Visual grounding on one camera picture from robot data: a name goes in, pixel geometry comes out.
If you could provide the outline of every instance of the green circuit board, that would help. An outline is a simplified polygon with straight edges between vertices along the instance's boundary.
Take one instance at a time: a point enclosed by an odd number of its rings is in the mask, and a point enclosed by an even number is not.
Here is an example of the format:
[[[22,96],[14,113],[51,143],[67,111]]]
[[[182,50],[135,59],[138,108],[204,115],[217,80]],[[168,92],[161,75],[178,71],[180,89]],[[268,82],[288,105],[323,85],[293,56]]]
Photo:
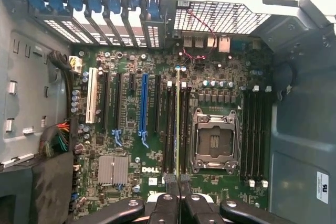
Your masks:
[[[193,192],[208,194],[217,204],[223,199],[232,198],[267,209],[267,188],[262,188],[260,185],[250,188],[241,178],[239,167],[231,173],[223,169],[200,169],[195,172],[190,164],[189,146],[192,141],[193,115],[198,109],[204,114],[211,115],[228,115],[230,111],[235,111],[240,122],[237,131],[240,136],[238,141],[242,141],[245,109],[242,87],[251,90],[258,85],[260,89],[265,89],[271,83],[269,68],[272,61],[271,51],[266,47],[254,50],[251,42],[240,42],[238,49],[232,50],[231,53],[214,53],[200,62],[191,62],[183,55],[179,55],[179,52],[180,47],[175,47],[169,52],[117,47],[74,48],[73,55],[81,55],[83,59],[83,71],[88,71],[90,67],[101,70],[98,75],[96,123],[90,125],[89,132],[79,134],[79,142],[84,146],[84,151],[78,156],[80,164],[78,194],[80,198],[86,198],[86,203],[77,209],[76,218],[123,198],[139,197],[146,200],[151,194],[165,192],[165,173],[176,172],[175,146],[171,142],[176,133],[176,108],[184,110],[180,114],[179,124],[180,134],[185,136],[180,138],[181,142],[183,139],[185,142],[180,148],[179,172],[189,174]],[[253,70],[256,69],[262,74],[255,74]],[[139,136],[144,73],[148,74],[146,112],[148,148],[144,146]],[[109,85],[104,82],[106,76]],[[224,87],[219,85],[221,81],[224,82]],[[230,82],[234,84],[232,87],[227,86]],[[184,97],[181,88],[179,106],[176,104],[177,83],[180,85],[185,83],[185,90],[188,90],[188,96]],[[82,76],[76,77],[74,88],[81,92],[79,115],[80,123],[84,124],[83,114],[89,90]],[[103,108],[106,108],[104,104],[107,104],[107,116],[103,115]],[[116,123],[121,129],[121,146],[116,143],[116,135],[112,134],[112,131],[116,130]],[[270,125],[266,124],[266,132],[269,132]],[[266,162],[263,168],[264,177],[267,178],[268,135],[265,135],[265,141]],[[127,159],[125,183],[111,185],[99,183],[101,177],[99,173],[102,173],[99,167],[100,158],[111,156]],[[125,175],[121,173],[123,171],[120,170],[117,175]]]

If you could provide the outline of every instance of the circuit board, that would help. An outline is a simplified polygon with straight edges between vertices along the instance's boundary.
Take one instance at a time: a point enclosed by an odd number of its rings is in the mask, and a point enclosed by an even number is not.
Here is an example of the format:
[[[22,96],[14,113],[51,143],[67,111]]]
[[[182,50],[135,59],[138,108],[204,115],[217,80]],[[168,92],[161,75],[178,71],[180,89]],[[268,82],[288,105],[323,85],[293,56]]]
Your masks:
[[[146,200],[151,194],[165,192],[165,174],[176,172],[189,174],[193,192],[210,195],[214,203],[232,198],[267,209],[267,188],[261,184],[249,187],[247,177],[242,176],[244,169],[239,165],[234,165],[235,169],[196,169],[198,163],[193,160],[194,119],[200,115],[199,111],[213,118],[224,115],[226,119],[230,113],[235,115],[236,142],[231,139],[222,146],[222,139],[217,139],[215,134],[211,135],[211,148],[222,147],[221,151],[232,152],[237,145],[241,156],[238,164],[250,160],[251,147],[248,144],[244,147],[244,138],[252,133],[251,127],[258,131],[253,124],[246,127],[251,128],[251,132],[244,132],[244,124],[250,124],[249,117],[263,123],[260,130],[264,132],[264,149],[260,155],[260,142],[258,160],[268,158],[270,125],[267,125],[265,114],[258,119],[257,113],[248,112],[244,104],[256,87],[267,94],[264,90],[271,81],[272,53],[267,47],[252,49],[251,42],[238,44],[229,54],[214,53],[201,61],[186,58],[178,46],[161,52],[133,48],[74,48],[73,55],[82,58],[84,72],[76,77],[74,86],[80,93],[74,100],[83,124],[79,130],[82,149],[77,149],[80,165],[77,192],[79,198],[85,197],[85,204],[77,209],[76,218],[123,198]],[[97,106],[94,123],[86,124],[87,97],[91,93],[86,76],[88,72],[92,74],[93,68],[97,70]],[[259,102],[256,110],[265,101]],[[178,165],[176,141],[180,147]],[[108,170],[107,164],[111,163],[113,170]],[[258,165],[258,174],[263,170],[259,175],[267,178],[268,162],[260,161]]]

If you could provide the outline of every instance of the red wire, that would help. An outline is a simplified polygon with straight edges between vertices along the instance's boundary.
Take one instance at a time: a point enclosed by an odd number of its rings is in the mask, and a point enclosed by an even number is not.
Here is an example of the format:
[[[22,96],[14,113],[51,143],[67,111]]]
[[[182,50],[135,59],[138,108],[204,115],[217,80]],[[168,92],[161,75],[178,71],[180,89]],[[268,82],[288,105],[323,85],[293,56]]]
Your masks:
[[[186,9],[186,12],[187,12],[190,16],[192,16],[192,17],[194,17],[195,19],[197,19],[198,22],[201,22],[201,24],[202,24],[203,26],[205,26],[206,28],[208,28],[209,31],[210,31],[210,33],[212,34],[212,36],[213,36],[213,38],[214,38],[214,42],[213,42],[213,44],[212,44],[212,48],[210,49],[210,52],[207,54],[207,55],[209,56],[209,55],[212,53],[212,51],[214,50],[215,45],[216,45],[216,39],[217,39],[217,38],[216,38],[215,33],[212,31],[212,29],[208,26],[207,23],[205,23],[204,21],[202,21],[200,18],[196,17],[196,15],[193,14],[191,10]],[[205,55],[197,56],[197,57],[195,58],[195,57],[191,56],[190,54],[188,54],[188,53],[186,52],[185,48],[182,48],[182,51],[183,51],[183,54],[186,55],[186,56],[187,56],[188,58],[190,58],[190,59],[202,59],[202,60],[204,60],[204,59],[206,58]]]

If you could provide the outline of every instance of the wire bundle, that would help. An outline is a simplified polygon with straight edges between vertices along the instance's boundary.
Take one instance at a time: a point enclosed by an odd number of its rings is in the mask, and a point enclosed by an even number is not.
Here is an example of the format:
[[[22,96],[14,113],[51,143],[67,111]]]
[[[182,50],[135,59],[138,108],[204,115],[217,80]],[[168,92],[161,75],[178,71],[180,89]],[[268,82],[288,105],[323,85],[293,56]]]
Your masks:
[[[61,149],[67,152],[69,146],[69,142],[67,139],[69,139],[70,125],[68,124],[68,122],[65,122],[62,124],[57,124],[57,127],[60,130],[60,135],[58,135],[58,143]]]
[[[40,137],[40,155],[45,154],[47,157],[52,157],[56,148],[61,152],[67,152],[69,150],[69,133],[68,121],[46,128]]]
[[[67,94],[67,117],[70,116],[71,111],[71,94],[73,85],[73,76],[70,72],[72,69],[70,63],[68,62],[68,57],[62,55],[59,51],[51,51],[48,54],[48,59],[50,62],[57,68],[61,70],[62,78],[65,81],[66,85],[66,94]]]
[[[215,45],[216,45],[216,41],[217,41],[217,37],[215,35],[215,33],[212,31],[212,29],[209,27],[209,25],[207,23],[205,23],[204,21],[202,21],[200,18],[198,18],[195,14],[193,14],[193,12],[189,9],[186,9],[186,12],[191,16],[194,17],[196,20],[198,20],[198,22],[200,22],[203,26],[205,26],[206,28],[209,29],[210,33],[212,34],[213,38],[214,38],[214,42],[212,44],[212,48],[210,49],[210,51],[207,53],[207,55],[202,55],[202,56],[191,56],[190,54],[187,53],[187,51],[185,50],[185,48],[182,48],[182,52],[184,55],[186,55],[189,59],[191,60],[204,60],[207,56],[210,56],[211,53],[213,52],[213,50],[215,49]]]

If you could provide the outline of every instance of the cpu socket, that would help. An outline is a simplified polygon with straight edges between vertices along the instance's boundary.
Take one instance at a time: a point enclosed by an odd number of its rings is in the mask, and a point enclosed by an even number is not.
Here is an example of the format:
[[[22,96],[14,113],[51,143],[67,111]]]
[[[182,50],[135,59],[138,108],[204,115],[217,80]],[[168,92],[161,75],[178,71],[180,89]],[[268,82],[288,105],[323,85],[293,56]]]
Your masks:
[[[225,169],[233,174],[238,166],[239,124],[236,112],[206,115],[198,108],[193,116],[190,159],[193,172]]]

